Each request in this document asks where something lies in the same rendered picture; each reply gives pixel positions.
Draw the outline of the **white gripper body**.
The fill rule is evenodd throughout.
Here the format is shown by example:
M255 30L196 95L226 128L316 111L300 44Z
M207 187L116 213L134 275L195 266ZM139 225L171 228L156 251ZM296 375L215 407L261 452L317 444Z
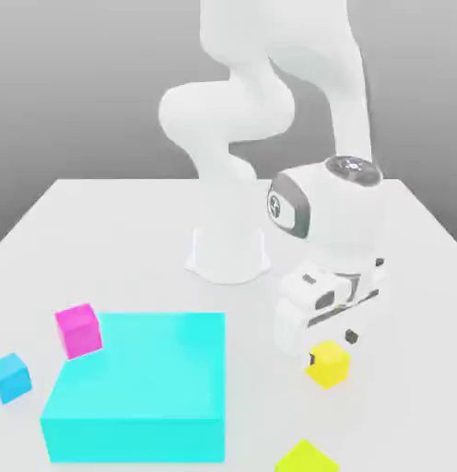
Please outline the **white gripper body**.
M358 333L358 341L379 318L373 300L380 295L379 289L352 304L328 307L319 313L304 312L293 302L282 299L276 306L274 340L276 346L286 354L297 357L308 354L323 341L333 340L347 352L350 346L345 341L345 331L350 328Z

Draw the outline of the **small yellow cube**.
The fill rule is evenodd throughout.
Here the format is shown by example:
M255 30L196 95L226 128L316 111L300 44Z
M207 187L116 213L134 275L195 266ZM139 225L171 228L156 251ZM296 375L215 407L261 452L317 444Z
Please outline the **small yellow cube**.
M350 354L333 340L323 341L312 350L316 362L305 369L307 375L323 389L329 389L347 378Z

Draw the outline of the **small lime cube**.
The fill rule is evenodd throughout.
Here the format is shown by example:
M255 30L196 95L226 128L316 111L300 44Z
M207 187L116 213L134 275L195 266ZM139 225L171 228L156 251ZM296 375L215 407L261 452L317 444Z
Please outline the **small lime cube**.
M276 463L275 472L339 472L339 465L310 442L301 440Z

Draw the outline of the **small magenta cube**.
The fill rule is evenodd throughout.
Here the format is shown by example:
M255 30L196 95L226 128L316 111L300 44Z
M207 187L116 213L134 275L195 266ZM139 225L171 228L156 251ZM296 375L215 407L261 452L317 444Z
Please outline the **small magenta cube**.
M81 304L57 312L54 318L69 360L102 348L100 322L90 304Z

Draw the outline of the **small blue cube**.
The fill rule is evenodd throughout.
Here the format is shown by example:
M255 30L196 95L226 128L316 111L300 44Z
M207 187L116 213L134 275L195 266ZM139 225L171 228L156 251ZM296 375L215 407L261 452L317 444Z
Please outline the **small blue cube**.
M16 354L0 359L0 402L5 405L32 388L29 369Z

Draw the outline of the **large cyan box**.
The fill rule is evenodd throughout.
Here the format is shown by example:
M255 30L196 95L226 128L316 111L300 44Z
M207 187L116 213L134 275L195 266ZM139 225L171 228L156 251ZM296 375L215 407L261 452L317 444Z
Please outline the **large cyan box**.
M41 413L51 462L222 463L224 313L103 313L103 348L64 363Z

